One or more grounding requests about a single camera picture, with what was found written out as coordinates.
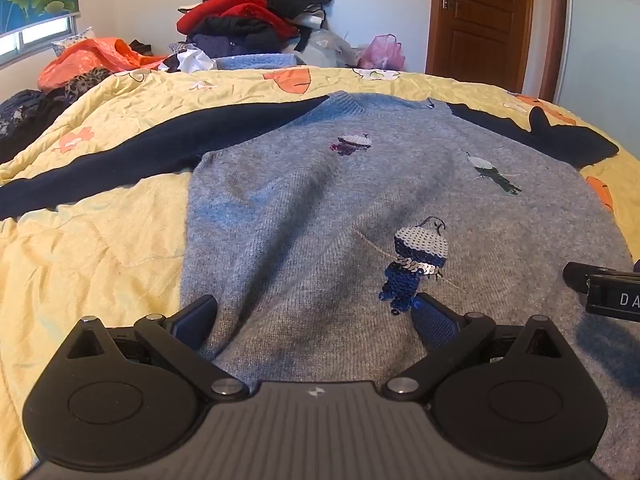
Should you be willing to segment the yellow carrot print quilt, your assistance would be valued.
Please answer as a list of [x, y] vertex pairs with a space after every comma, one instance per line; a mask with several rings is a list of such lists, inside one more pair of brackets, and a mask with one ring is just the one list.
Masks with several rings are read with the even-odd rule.
[[[5, 162], [10, 182], [98, 154], [146, 129], [228, 104], [294, 102], [347, 91], [463, 104], [526, 127], [539, 100], [489, 84], [389, 70], [288, 68], [164, 75], [139, 70], [108, 78]], [[35, 463], [22, 427], [27, 393], [81, 315], [127, 323], [174, 312], [186, 247], [185, 172], [147, 178], [1, 225], [1, 474]]]

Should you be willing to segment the pink plastic bag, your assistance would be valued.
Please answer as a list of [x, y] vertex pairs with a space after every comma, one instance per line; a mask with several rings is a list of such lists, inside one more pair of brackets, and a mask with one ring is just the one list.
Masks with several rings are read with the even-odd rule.
[[393, 34], [376, 36], [364, 49], [358, 67], [364, 70], [403, 70], [406, 57]]

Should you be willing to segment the light blue folded towel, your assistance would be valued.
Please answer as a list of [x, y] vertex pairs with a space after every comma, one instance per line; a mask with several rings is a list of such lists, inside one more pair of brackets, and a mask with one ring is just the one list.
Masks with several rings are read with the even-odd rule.
[[298, 59], [292, 53], [256, 53], [240, 54], [216, 58], [217, 70], [280, 70], [298, 65]]

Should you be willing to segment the orange plastic bag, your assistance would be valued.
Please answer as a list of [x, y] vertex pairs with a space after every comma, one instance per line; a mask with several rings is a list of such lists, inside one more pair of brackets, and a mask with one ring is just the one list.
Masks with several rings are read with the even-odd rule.
[[51, 61], [40, 72], [37, 87], [40, 91], [49, 92], [64, 87], [67, 81], [95, 68], [106, 68], [111, 73], [139, 68], [155, 70], [164, 59], [163, 55], [142, 55], [116, 37], [85, 39], [66, 48]]

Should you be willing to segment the grey navy knit sweater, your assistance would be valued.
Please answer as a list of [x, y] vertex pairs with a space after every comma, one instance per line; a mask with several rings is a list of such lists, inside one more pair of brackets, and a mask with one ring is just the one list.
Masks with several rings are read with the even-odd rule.
[[548, 314], [608, 404], [599, 465], [638, 477], [638, 330], [582, 313], [561, 278], [630, 250], [571, 159], [442, 102], [338, 92], [176, 117], [7, 184], [1, 213], [26, 223], [173, 172], [189, 179], [180, 297], [218, 302], [209, 362], [250, 385], [382, 382], [423, 356], [420, 292], [499, 321]]

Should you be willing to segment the red garment on pile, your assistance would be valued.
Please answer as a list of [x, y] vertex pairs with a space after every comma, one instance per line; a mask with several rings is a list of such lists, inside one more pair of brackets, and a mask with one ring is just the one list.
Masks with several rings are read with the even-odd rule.
[[187, 35], [204, 18], [252, 18], [268, 24], [281, 40], [298, 35], [298, 28], [271, 12], [266, 0], [207, 0], [179, 18], [177, 30]]

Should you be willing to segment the navy garment in pile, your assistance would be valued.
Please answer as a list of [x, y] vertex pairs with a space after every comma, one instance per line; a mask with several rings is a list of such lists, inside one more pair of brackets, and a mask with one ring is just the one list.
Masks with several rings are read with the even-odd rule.
[[273, 27], [254, 18], [204, 18], [186, 38], [210, 58], [279, 53], [282, 49]]

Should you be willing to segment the brown wooden door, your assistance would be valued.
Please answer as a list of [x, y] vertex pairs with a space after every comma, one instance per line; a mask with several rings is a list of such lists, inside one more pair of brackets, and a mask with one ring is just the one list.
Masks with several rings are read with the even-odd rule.
[[432, 0], [425, 71], [519, 92], [534, 0]]

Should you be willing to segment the blue floral pillow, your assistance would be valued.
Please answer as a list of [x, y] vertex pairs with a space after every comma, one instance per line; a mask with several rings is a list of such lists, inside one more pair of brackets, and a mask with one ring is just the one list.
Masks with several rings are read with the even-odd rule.
[[75, 35], [68, 36], [59, 40], [54, 40], [51, 44], [52, 50], [55, 56], [58, 58], [63, 54], [63, 52], [73, 47], [75, 44], [79, 44], [81, 41], [87, 39], [96, 39], [96, 33], [94, 32], [92, 27], [88, 27], [82, 32], [78, 32]]

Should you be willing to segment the dark patterned clothes heap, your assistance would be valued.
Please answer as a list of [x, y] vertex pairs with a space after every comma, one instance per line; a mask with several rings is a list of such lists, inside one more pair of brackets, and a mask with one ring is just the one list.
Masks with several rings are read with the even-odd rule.
[[67, 107], [112, 72], [94, 68], [67, 81], [48, 93], [22, 90], [1, 103], [0, 162], [8, 162], [38, 139]]

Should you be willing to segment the white crumpled garment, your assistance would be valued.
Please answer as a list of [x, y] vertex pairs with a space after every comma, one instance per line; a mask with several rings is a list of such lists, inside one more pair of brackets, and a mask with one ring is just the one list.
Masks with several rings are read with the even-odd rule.
[[216, 70], [216, 62], [198, 47], [186, 46], [165, 58], [157, 67], [166, 73], [195, 73]]

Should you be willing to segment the grey garment beside pile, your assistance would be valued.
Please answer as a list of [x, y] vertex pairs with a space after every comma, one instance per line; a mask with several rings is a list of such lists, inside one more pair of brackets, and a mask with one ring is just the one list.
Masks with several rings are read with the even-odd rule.
[[326, 29], [303, 28], [300, 37], [289, 41], [282, 52], [294, 55], [299, 65], [353, 68], [359, 62], [359, 51]]

